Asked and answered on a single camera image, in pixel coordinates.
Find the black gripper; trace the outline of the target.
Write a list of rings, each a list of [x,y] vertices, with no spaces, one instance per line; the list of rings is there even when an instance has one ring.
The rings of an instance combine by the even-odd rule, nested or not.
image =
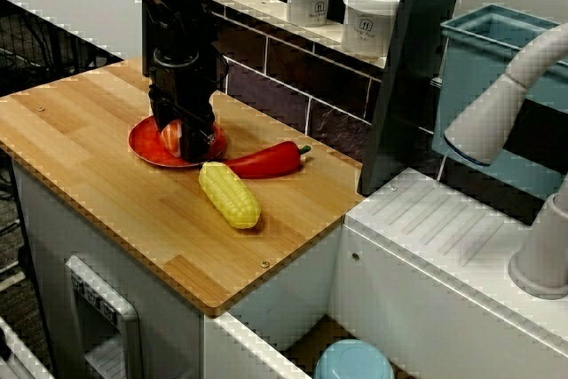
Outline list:
[[[154,50],[150,68],[150,106],[156,129],[162,133],[182,121],[181,158],[201,159],[216,142],[215,117],[209,103],[217,89],[217,59],[210,48],[185,59],[172,59]]]

